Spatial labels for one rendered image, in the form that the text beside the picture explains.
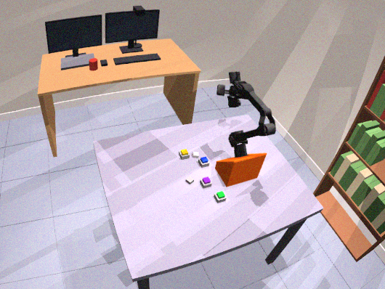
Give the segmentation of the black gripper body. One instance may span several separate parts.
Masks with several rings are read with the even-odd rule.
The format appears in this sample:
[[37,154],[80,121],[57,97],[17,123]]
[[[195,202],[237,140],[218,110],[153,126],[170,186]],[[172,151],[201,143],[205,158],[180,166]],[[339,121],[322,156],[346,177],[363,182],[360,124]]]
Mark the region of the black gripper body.
[[[223,96],[224,94],[229,94],[230,97],[235,97],[235,96],[232,95],[232,93],[231,93],[230,90],[226,90],[226,89],[224,89],[224,88],[225,88],[225,85],[223,85],[223,84],[217,85],[216,94],[217,94],[217,95],[222,95],[222,96]],[[229,93],[228,93],[228,92],[229,92]]]

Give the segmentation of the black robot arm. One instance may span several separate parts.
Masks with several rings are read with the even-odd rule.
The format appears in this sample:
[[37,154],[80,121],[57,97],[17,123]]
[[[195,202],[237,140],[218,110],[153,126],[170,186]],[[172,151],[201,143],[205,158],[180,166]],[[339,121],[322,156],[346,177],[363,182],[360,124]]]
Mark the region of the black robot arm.
[[[245,81],[240,81],[240,71],[229,72],[229,77],[230,83],[232,85],[234,84],[230,91],[232,95],[235,96],[227,96],[229,107],[238,107],[240,105],[239,99],[245,97],[260,112],[259,127],[257,127],[257,129],[246,132],[243,132],[243,130],[230,132],[229,141],[230,146],[234,147],[234,158],[242,158],[248,156],[246,147],[248,144],[247,138],[273,135],[276,132],[276,125],[275,119],[272,116],[272,110],[258,98],[250,84]],[[268,117],[269,123],[264,124],[266,117]]]

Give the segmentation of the green button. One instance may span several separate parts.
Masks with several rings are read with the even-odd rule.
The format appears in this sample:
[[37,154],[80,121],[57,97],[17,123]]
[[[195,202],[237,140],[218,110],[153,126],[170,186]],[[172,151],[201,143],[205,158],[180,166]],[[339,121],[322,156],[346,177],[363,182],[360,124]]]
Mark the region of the green button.
[[216,200],[217,203],[221,203],[226,201],[227,197],[223,192],[217,192],[217,193],[214,193],[214,199]]

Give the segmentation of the blue button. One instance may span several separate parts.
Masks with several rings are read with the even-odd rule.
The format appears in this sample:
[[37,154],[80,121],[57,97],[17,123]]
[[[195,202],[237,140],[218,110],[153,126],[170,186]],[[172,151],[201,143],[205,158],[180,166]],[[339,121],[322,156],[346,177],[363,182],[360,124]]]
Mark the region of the blue button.
[[207,167],[210,164],[207,157],[199,158],[198,163],[200,164],[201,168]]

